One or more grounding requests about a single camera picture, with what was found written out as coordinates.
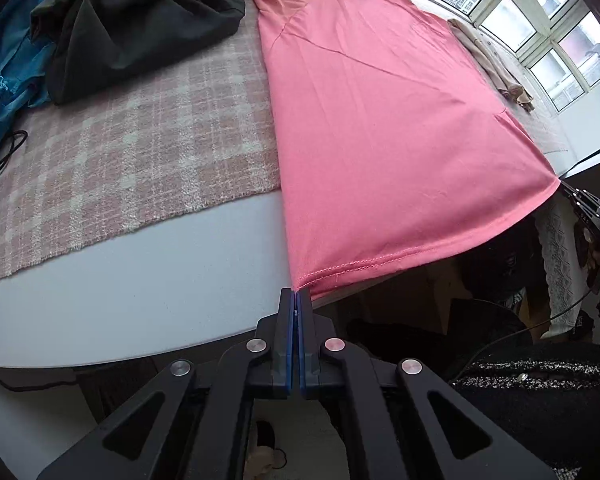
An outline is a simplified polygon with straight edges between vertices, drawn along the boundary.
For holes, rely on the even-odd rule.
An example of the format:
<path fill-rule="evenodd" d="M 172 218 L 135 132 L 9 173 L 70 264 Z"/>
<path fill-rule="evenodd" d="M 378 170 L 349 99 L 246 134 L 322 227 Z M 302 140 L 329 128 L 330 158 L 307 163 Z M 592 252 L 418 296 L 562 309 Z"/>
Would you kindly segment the person's right forearm sleeve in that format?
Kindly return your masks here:
<path fill-rule="evenodd" d="M 600 479 L 600 361 L 485 360 L 453 386 L 557 478 Z"/>

